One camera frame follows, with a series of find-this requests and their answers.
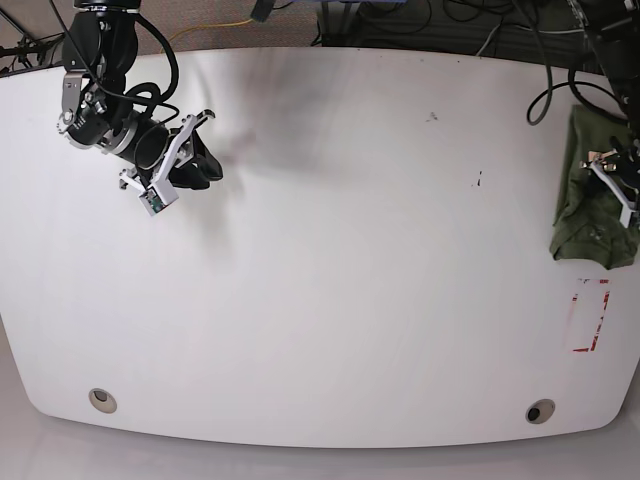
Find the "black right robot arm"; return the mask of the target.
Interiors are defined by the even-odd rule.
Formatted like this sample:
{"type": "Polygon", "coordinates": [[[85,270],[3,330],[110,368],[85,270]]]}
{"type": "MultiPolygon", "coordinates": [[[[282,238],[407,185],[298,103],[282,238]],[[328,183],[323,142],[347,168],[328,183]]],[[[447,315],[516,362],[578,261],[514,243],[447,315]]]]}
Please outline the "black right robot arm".
{"type": "Polygon", "coordinates": [[[169,101],[180,70],[169,41],[141,15],[139,2],[77,1],[74,7],[72,23],[63,27],[60,133],[80,147],[96,147],[128,162],[143,185],[150,184],[172,144],[177,146],[168,172],[172,186],[206,190],[221,180],[222,166],[197,131],[180,140],[178,129],[154,117],[158,108],[179,114],[169,101]],[[164,50],[170,69],[166,88],[154,82],[127,83],[138,55],[138,27],[164,50]]]}

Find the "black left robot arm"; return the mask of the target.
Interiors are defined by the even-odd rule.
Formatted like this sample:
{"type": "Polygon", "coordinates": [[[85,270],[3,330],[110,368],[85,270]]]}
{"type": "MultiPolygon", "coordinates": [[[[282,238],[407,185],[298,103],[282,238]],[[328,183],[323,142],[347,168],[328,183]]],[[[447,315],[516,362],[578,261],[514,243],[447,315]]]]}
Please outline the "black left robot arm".
{"type": "Polygon", "coordinates": [[[629,130],[630,137],[610,140],[604,153],[590,153],[582,163],[615,195],[623,217],[639,212],[639,3],[637,1],[570,1],[589,50],[571,65],[565,85],[588,111],[629,130]],[[612,89],[619,116],[588,101],[575,79],[578,67],[594,60],[612,89]]]}

